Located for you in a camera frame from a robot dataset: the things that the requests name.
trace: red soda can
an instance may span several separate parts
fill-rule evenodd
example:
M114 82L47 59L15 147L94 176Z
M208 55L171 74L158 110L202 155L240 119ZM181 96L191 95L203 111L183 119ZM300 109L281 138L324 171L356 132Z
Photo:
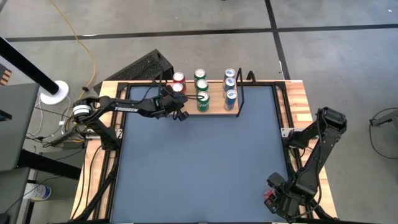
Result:
M173 82L174 83L181 83L183 86L183 93L185 93L185 90L187 87L185 86L185 75L182 72L176 72L173 75Z
M174 83L173 84L173 91L177 92L177 93L184 93L185 94L184 86L181 83Z

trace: concrete floor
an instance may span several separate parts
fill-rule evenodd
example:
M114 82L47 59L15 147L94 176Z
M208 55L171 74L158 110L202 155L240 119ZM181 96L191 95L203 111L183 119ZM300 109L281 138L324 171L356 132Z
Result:
M270 28L262 0L87 0L56 3L78 34L117 34L198 29ZM278 27L355 26L398 23L394 0L271 0ZM0 12L4 37L71 35L49 1L8 1ZM348 130L326 163L333 199L342 220L396 223L398 213L398 163L371 148L368 120L379 110L397 106L397 29L284 32L280 33L291 79L303 80L311 110L329 106L347 115ZM153 49L158 49L175 70L187 74L201 67L219 78L226 67L253 70L258 78L281 79L272 33L188 35L84 40L93 52L98 83ZM66 81L75 101L90 79L91 64L75 41L12 43L54 80ZM14 73L10 84L30 82ZM62 112L63 102L45 108ZM60 117L45 113L42 134L57 129ZM35 111L30 130L40 122ZM397 131L387 124L373 131L376 147L398 157ZM26 142L26 149L33 149ZM68 214L72 200L54 204ZM37 207L32 223L54 220L45 207Z

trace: yellow cable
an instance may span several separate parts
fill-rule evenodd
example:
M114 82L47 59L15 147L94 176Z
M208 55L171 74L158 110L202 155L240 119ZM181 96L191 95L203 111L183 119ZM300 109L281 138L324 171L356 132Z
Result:
M93 82L94 78L95 78L95 61L94 61L94 57L93 54L90 52L90 50L79 40L79 38L77 37L77 34L74 30L74 28L72 27L72 25L70 24L69 20L67 19L67 17L62 13L62 11L58 8L58 6L56 5L56 3L54 2L54 0L50 0L51 4L54 6L54 8L59 12L59 14L63 17L63 20L65 20L65 22L68 24L70 30L72 30L73 35L75 36L76 41L86 50L88 56L90 57L91 63L93 64L93 74L91 75L91 78L89 80L89 82L86 85L86 88L88 88L91 83ZM83 90L78 98L78 100L80 100L83 95L85 94L85 91Z

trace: wooden shelf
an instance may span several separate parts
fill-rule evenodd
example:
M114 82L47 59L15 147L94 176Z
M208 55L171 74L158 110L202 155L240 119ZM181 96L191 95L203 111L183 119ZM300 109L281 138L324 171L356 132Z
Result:
M235 106L233 110L228 111L224 109L225 98L223 97L223 82L209 82L208 93L210 96L210 105L209 109L206 112L198 111L197 108L197 100L188 100L182 111L187 111L190 115L226 115L226 114L238 114L239 111L239 103L238 99L235 101ZM195 89L194 83L192 80L186 81L187 90L185 92L186 95L196 95L197 91Z

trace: gray tabletop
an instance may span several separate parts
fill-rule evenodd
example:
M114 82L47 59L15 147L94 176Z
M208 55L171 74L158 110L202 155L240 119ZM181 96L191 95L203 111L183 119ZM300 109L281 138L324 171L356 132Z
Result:
M0 122L0 171L17 166L38 90L37 83L0 87L0 110L12 115Z
M272 89L246 87L245 98L238 118L128 114L111 221L282 221L263 202L268 176L287 177Z
M14 224L17 221L29 170L25 167L0 172L0 213L7 211L10 216L9 224Z

